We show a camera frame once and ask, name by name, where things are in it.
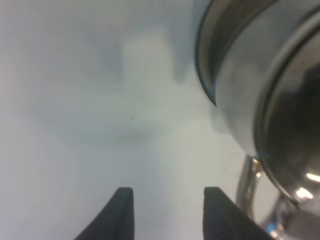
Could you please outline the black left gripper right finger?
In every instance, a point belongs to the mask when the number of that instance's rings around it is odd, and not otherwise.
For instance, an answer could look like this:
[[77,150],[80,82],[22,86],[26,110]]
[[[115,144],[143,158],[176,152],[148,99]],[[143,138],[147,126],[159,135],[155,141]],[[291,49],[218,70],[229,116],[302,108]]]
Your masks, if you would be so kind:
[[218,187],[204,188],[203,238],[205,240],[271,240]]

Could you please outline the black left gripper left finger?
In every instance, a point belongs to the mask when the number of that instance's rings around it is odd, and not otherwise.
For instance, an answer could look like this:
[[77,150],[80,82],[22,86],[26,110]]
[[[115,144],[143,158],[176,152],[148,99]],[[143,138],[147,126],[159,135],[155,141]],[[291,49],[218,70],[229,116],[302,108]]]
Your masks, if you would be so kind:
[[76,237],[77,240],[133,240],[134,238],[134,192],[130,187],[119,187],[101,212]]

